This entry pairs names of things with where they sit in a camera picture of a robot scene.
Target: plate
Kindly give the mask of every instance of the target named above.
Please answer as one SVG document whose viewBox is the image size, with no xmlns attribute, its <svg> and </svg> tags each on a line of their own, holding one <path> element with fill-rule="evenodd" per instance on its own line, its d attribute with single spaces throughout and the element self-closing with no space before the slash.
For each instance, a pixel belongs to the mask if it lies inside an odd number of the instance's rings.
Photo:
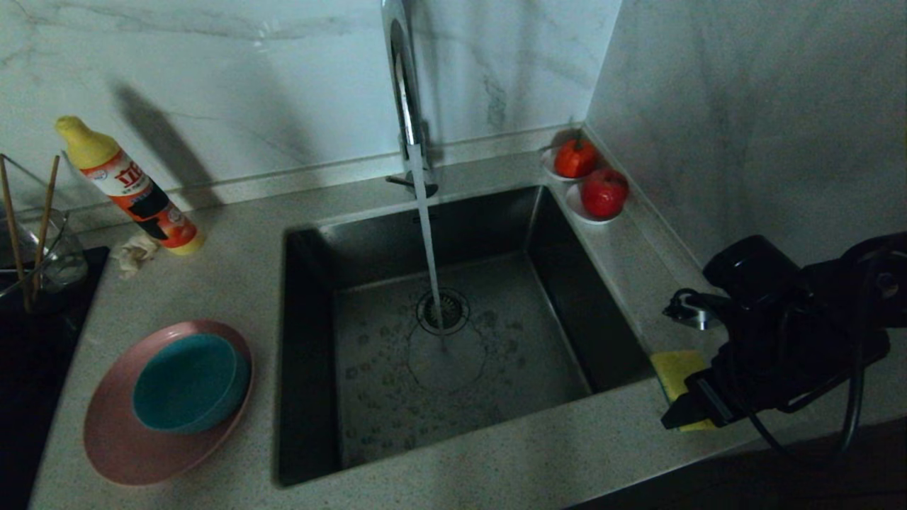
<svg viewBox="0 0 907 510">
<path fill-rule="evenodd" d="M 249 387 L 239 409 L 198 434 L 183 436 L 145 427 L 132 413 L 132 389 L 141 370 L 161 349 L 180 338 L 210 333 L 226 339 L 249 361 Z M 120 485 L 157 484 L 197 466 L 229 436 L 251 395 L 255 365 L 246 340 L 213 320 L 181 322 L 155 331 L 130 347 L 94 390 L 85 414 L 85 453 L 94 469 Z"/>
<path fill-rule="evenodd" d="M 541 153 L 541 167 L 545 170 L 548 175 L 555 181 L 561 182 L 577 182 L 582 181 L 582 177 L 564 177 L 563 175 L 558 174 L 554 171 L 554 158 L 557 154 L 554 153 L 554 148 L 546 149 Z"/>
<path fill-rule="evenodd" d="M 570 188 L 567 189 L 567 194 L 564 195 L 564 200 L 571 208 L 571 211 L 573 211 L 573 213 L 576 214 L 576 216 L 580 218 L 581 221 L 586 222 L 590 225 L 604 225 L 609 221 L 614 221 L 615 218 L 618 218 L 620 216 L 618 214 L 614 218 L 607 218 L 606 220 L 603 220 L 602 218 L 598 218 L 589 214 L 589 212 L 586 211 L 586 208 L 582 205 L 582 198 L 580 198 L 580 185 L 578 183 L 573 184 L 572 186 L 570 186 Z"/>
</svg>

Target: chrome faucet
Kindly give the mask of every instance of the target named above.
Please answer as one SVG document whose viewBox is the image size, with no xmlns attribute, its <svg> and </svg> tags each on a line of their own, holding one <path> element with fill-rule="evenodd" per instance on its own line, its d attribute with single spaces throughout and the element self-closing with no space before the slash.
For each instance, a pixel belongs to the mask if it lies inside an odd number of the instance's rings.
<svg viewBox="0 0 907 510">
<path fill-rule="evenodd" d="M 399 142 L 404 169 L 409 170 L 413 151 L 419 151 L 426 180 L 426 194 L 432 196 L 438 191 L 438 187 L 431 183 L 434 179 L 427 158 L 427 140 L 422 132 L 419 85 L 415 79 L 413 40 L 409 31 L 405 0 L 381 0 L 381 15 L 384 18 L 387 61 L 390 64 L 391 81 L 394 84 L 397 120 L 400 122 Z M 403 184 L 415 190 L 411 172 L 406 174 L 405 179 L 388 177 L 387 181 Z"/>
</svg>

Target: yellow sponge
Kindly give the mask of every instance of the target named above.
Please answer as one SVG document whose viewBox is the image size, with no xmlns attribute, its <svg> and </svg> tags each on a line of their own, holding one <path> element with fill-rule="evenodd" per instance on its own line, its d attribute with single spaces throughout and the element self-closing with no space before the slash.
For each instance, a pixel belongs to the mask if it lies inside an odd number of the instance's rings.
<svg viewBox="0 0 907 510">
<path fill-rule="evenodd" d="M 649 357 L 652 366 L 655 367 L 655 373 L 658 374 L 658 380 L 661 381 L 661 387 L 668 396 L 668 401 L 674 403 L 684 393 L 687 393 L 687 385 L 684 379 L 699 370 L 707 368 L 706 361 L 695 350 L 677 350 L 673 352 L 657 352 Z M 712 430 L 716 428 L 712 420 L 706 418 L 697 423 L 684 425 L 680 428 L 681 432 L 690 430 Z"/>
</svg>

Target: water stream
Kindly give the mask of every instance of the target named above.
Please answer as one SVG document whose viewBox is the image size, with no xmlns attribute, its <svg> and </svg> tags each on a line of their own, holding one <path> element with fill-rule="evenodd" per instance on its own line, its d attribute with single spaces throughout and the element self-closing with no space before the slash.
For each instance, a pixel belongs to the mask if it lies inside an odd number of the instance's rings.
<svg viewBox="0 0 907 510">
<path fill-rule="evenodd" d="M 434 267 L 434 245 L 432 244 L 432 225 L 428 219 L 428 197 L 425 194 L 425 175 L 422 166 L 422 145 L 408 145 L 409 169 L 413 173 L 415 184 L 415 199 L 419 207 L 419 222 L 422 225 L 422 239 L 425 243 L 425 258 L 428 260 L 428 276 L 432 282 L 432 301 L 434 301 L 434 316 L 437 318 L 438 329 L 442 331 L 441 350 L 446 351 L 444 342 L 444 314 L 441 310 L 441 292 L 438 289 L 438 272 Z"/>
</svg>

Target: countertop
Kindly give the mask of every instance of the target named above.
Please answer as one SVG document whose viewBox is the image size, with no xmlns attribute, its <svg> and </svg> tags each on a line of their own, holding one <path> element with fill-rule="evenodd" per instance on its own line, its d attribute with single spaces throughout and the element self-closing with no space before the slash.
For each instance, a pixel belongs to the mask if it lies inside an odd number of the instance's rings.
<svg viewBox="0 0 907 510">
<path fill-rule="evenodd" d="M 528 185 L 548 185 L 563 208 L 566 185 L 544 175 L 528 152 L 439 170 L 430 203 Z M 758 438 L 747 423 L 715 431 L 662 428 L 668 405 L 658 381 L 638 383 L 454 437 L 403 455 L 289 488 L 276 483 L 278 347 L 283 242 L 287 232 L 414 209 L 400 186 L 380 179 L 190 213 L 207 232 L 198 253 L 162 252 L 131 280 L 107 265 L 57 409 L 32 508 L 563 508 L 618 490 Z M 723 329 L 700 333 L 664 318 L 674 290 L 708 289 L 658 215 L 631 195 L 615 221 L 571 217 L 600 275 L 647 352 L 696 348 L 710 358 Z M 132 224 L 82 234 L 86 247 L 123 242 Z M 153 331 L 189 319 L 222 321 L 248 341 L 256 380 L 245 416 L 204 463 L 158 485 L 122 487 L 85 456 L 85 410 L 104 373 Z M 907 414 L 907 338 L 866 372 L 863 422 Z M 844 415 L 845 388 L 794 415 L 765 412 L 774 430 L 831 432 Z"/>
</svg>

